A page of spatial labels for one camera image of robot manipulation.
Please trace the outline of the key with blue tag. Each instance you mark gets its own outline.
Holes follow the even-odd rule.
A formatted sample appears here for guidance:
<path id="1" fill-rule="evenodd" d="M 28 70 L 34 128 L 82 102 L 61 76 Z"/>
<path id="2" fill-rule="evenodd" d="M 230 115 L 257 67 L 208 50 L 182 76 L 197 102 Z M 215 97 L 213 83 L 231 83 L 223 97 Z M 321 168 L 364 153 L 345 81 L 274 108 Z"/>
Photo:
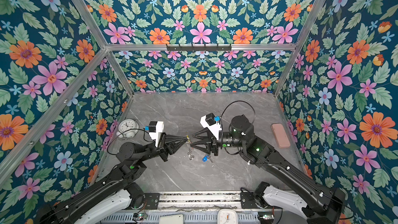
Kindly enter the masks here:
<path id="1" fill-rule="evenodd" d="M 202 159 L 203 162 L 210 162 L 213 163 L 213 160 L 210 155 L 205 155 Z"/>

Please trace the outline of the large grey perforated keyring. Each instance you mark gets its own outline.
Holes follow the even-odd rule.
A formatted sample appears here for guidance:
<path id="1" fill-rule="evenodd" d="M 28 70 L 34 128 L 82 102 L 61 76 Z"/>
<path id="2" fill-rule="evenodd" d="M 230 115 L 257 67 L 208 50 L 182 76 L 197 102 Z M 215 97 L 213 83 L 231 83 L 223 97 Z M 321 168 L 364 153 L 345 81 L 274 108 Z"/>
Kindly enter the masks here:
<path id="1" fill-rule="evenodd" d="M 191 147 L 191 140 L 190 140 L 190 138 L 189 138 L 188 135 L 186 136 L 186 139 L 187 139 L 186 143 L 187 143 L 187 147 L 188 147 L 188 152 L 187 152 L 187 154 L 188 154 L 188 156 L 189 156 L 189 160 L 193 160 L 193 159 L 194 159 L 194 155 L 193 155 L 193 153 L 192 153 L 193 148 Z"/>

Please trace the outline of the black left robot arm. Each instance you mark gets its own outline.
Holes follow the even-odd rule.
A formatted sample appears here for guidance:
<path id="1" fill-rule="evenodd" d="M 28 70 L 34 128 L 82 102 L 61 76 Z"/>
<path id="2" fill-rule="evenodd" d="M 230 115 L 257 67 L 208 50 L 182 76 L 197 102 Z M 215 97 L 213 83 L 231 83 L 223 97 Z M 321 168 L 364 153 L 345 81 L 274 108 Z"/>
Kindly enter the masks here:
<path id="1" fill-rule="evenodd" d="M 122 209 L 143 208 L 147 203 L 145 194 L 135 181 L 147 168 L 144 161 L 160 157 L 167 162 L 187 141 L 188 137 L 162 133 L 158 144 L 122 144 L 116 154 L 119 164 L 107 175 L 66 201 L 44 205 L 37 211 L 34 223 L 96 223 Z"/>

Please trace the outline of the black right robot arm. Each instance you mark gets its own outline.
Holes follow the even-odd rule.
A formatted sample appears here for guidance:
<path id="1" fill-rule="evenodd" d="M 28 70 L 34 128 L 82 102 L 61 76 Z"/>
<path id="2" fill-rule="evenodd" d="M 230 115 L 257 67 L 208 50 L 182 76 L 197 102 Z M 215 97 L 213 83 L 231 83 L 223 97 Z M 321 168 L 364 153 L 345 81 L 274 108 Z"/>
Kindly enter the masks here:
<path id="1" fill-rule="evenodd" d="M 294 167 L 271 144 L 256 136 L 252 122 L 245 115 L 235 116 L 227 131 L 222 128 L 221 118 L 212 113 L 201 117 L 200 124 L 203 128 L 193 135 L 198 141 L 192 147 L 215 156 L 219 149 L 240 147 L 239 155 L 249 165 L 271 173 L 291 189 L 288 192 L 262 182 L 253 193 L 258 205 L 282 208 L 309 224 L 339 222 L 345 194 L 317 183 Z"/>

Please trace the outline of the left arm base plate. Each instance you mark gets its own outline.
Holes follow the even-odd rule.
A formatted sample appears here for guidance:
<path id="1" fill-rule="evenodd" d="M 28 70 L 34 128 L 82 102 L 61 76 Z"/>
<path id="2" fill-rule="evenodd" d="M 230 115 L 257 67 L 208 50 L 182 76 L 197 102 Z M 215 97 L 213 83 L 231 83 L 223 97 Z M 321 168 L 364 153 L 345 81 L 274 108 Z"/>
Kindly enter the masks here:
<path id="1" fill-rule="evenodd" d="M 127 205 L 128 210 L 135 209 L 148 209 L 155 210 L 158 208 L 160 203 L 159 193 L 144 193 L 138 196 L 134 196 L 130 204 Z"/>

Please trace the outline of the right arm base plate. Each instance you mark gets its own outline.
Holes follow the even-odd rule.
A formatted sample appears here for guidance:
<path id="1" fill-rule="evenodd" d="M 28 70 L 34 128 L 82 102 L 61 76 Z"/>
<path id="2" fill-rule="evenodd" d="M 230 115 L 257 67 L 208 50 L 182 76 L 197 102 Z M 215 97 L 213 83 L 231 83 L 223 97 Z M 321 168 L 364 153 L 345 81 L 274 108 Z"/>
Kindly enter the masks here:
<path id="1" fill-rule="evenodd" d="M 255 197 L 254 194 L 241 191 L 240 192 L 240 204 L 242 209 L 272 209 L 271 205 L 268 205 L 264 200 L 260 200 Z"/>

